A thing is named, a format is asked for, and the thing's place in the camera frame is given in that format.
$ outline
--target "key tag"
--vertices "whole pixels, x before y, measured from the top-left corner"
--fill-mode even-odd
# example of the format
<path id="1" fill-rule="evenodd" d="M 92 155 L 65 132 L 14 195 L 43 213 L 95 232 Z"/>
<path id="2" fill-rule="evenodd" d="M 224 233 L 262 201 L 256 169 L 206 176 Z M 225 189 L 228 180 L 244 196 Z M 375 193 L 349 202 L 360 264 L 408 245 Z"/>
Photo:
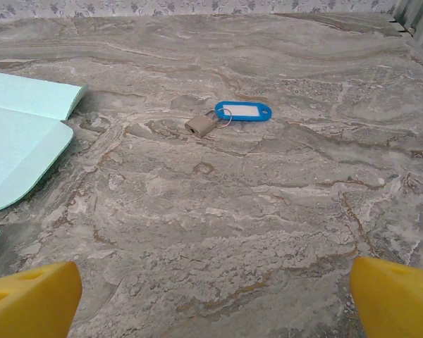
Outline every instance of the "key tag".
<path id="1" fill-rule="evenodd" d="M 217 123 L 219 121 L 219 117 L 215 111 L 209 111 L 205 115 L 198 115 L 189 120 L 185 123 L 186 130 L 190 131 L 200 139 L 203 138 L 206 134 L 212 131 L 214 128 L 224 128 L 230 125 L 232 122 L 232 112 L 227 111 L 228 119 L 227 124 L 218 126 Z"/>
<path id="2" fill-rule="evenodd" d="M 267 121 L 271 118 L 272 111 L 266 104 L 258 102 L 219 102 L 214 110 L 222 120 L 232 121 Z"/>

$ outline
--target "metal ring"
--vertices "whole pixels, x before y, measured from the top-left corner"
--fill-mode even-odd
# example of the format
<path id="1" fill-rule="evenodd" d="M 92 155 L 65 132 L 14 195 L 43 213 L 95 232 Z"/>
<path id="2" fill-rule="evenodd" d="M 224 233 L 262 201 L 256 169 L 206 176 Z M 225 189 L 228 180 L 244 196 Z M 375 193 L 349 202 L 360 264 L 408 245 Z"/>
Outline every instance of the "metal ring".
<path id="1" fill-rule="evenodd" d="M 232 122 L 232 112 L 230 111 L 230 110 L 228 110 L 227 108 L 220 108 L 220 109 L 218 109 L 219 111 L 228 111 L 228 113 L 231 115 L 231 118 L 230 118 L 230 120 L 227 122 L 227 124 L 226 125 L 221 125 L 221 126 L 216 126 L 216 128 L 224 128 L 224 127 L 227 127 L 228 125 L 230 125 L 230 123 Z"/>

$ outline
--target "key ring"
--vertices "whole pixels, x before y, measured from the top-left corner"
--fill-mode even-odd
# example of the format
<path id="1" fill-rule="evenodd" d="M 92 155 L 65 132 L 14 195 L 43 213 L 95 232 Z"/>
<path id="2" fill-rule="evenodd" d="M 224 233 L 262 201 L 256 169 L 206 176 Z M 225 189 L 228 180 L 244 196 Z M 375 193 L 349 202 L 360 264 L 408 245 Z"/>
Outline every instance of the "key ring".
<path id="1" fill-rule="evenodd" d="M 231 118 L 229 119 L 229 121 L 227 122 L 227 124 L 225 124 L 225 125 L 221 125 L 221 126 L 216 126 L 216 128 L 224 128 L 224 127 L 227 127 L 228 125 L 230 125 L 230 123 L 232 122 L 232 112 L 230 111 L 230 110 L 228 110 L 227 108 L 220 108 L 220 109 L 218 109 L 219 111 L 227 111 L 229 114 L 230 114 L 230 116 L 231 116 Z M 216 112 L 215 111 L 209 111 L 207 114 L 209 114 L 209 113 L 211 113 L 211 112 L 213 112 L 213 115 L 216 115 Z"/>

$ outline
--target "small padlock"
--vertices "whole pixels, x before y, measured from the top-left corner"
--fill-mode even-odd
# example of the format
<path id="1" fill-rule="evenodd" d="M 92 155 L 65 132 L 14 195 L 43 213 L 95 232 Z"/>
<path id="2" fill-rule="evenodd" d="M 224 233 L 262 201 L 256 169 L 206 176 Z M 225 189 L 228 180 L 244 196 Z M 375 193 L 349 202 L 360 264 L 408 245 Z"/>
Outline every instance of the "small padlock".
<path id="1" fill-rule="evenodd" d="M 215 119 L 213 119 L 213 117 L 209 118 L 208 115 L 210 113 L 214 114 L 214 111 L 209 111 L 205 115 L 195 116 L 194 118 L 186 122 L 185 128 L 199 138 L 204 137 L 211 130 L 216 128 L 216 124 L 219 120 L 217 117 Z"/>

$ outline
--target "white label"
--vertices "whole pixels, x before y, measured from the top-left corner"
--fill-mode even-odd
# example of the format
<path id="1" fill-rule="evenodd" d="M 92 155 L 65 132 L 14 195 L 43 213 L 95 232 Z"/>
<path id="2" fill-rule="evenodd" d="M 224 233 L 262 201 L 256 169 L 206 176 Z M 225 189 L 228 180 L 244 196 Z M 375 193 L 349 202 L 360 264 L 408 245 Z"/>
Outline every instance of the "white label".
<path id="1" fill-rule="evenodd" d="M 233 106 L 223 105 L 224 114 L 230 116 L 226 109 L 230 110 L 232 116 L 260 116 L 259 109 L 256 106 Z"/>

